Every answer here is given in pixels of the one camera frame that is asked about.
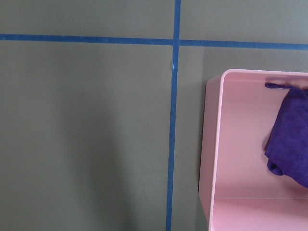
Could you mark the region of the purple microfiber cloth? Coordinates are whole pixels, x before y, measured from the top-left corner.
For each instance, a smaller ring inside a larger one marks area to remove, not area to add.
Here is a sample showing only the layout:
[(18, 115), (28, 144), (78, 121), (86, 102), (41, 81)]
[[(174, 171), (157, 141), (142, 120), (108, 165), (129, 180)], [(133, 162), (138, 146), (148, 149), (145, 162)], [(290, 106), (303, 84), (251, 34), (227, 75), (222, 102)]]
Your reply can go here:
[(308, 186), (308, 90), (291, 85), (265, 83), (269, 89), (288, 90), (268, 139), (268, 170)]

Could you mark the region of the pink plastic bin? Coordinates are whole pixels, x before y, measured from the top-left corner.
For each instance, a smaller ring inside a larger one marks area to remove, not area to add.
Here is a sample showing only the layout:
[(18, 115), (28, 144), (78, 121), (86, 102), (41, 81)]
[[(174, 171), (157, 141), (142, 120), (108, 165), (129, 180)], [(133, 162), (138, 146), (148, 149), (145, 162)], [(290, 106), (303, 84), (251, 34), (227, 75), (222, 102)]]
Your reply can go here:
[(300, 72), (229, 69), (205, 88), (199, 196), (210, 231), (305, 231), (308, 190), (267, 168), (264, 148), (287, 90)]

